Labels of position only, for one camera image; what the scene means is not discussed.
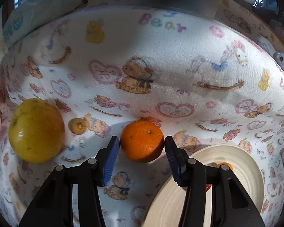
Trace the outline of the orange mandarin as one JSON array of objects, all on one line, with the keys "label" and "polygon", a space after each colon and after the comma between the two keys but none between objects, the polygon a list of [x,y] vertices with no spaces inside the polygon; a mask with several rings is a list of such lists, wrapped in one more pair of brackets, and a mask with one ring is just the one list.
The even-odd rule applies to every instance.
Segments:
[{"label": "orange mandarin", "polygon": [[124,127],[120,146],[127,159],[148,163],[157,159],[164,148],[164,135],[149,121],[138,120]]}]

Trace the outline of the red crabapple with stem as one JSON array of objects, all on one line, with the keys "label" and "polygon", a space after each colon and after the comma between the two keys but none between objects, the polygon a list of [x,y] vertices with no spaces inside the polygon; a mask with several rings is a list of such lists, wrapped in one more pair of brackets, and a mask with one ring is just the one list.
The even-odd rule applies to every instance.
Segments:
[{"label": "red crabapple with stem", "polygon": [[206,192],[210,190],[212,184],[206,184]]}]

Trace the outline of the small yellow tomato in plate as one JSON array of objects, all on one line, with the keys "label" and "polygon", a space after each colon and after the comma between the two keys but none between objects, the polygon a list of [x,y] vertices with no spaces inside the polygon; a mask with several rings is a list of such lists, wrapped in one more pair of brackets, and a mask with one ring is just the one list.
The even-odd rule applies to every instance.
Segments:
[{"label": "small yellow tomato in plate", "polygon": [[227,171],[227,170],[232,170],[233,171],[232,165],[230,165],[227,162],[218,163],[215,167],[216,168],[222,168],[225,171]]}]

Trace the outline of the small brown longan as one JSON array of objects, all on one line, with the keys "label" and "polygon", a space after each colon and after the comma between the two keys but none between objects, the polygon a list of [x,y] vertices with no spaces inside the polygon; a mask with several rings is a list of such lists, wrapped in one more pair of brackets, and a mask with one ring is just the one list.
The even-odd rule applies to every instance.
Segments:
[{"label": "small brown longan", "polygon": [[82,135],[87,129],[87,122],[83,118],[71,119],[69,129],[75,135]]}]

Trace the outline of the cream round plate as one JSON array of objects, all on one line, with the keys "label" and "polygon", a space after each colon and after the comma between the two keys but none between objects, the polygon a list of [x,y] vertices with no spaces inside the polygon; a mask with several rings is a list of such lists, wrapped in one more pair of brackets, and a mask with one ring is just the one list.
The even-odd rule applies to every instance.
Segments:
[{"label": "cream round plate", "polygon": [[[216,168],[227,162],[232,170]],[[240,147],[212,145],[189,156],[190,185],[173,178],[148,207],[143,226],[264,226],[260,216],[264,180],[251,155]],[[212,184],[206,192],[206,184]]]}]

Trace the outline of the large yellow apple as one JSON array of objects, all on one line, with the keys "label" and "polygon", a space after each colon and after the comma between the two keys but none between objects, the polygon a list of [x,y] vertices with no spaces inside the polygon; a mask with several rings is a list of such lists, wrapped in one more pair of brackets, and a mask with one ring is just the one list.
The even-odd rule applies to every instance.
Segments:
[{"label": "large yellow apple", "polygon": [[47,101],[31,98],[16,109],[9,125],[9,143],[30,163],[54,158],[65,141],[65,124],[59,111]]}]

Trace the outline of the baby bear printed bedsheet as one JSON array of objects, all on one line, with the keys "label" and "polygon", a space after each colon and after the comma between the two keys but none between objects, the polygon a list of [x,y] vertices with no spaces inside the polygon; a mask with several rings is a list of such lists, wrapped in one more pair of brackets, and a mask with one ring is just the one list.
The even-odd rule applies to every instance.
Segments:
[{"label": "baby bear printed bedsheet", "polygon": [[[193,15],[143,7],[85,8],[15,43],[0,65],[0,213],[18,226],[57,164],[76,166],[144,120],[190,153],[216,144],[244,149],[264,181],[260,214],[274,226],[284,204],[284,72],[266,46]],[[8,138],[13,112],[44,100],[66,130],[52,160],[18,157]]]}]

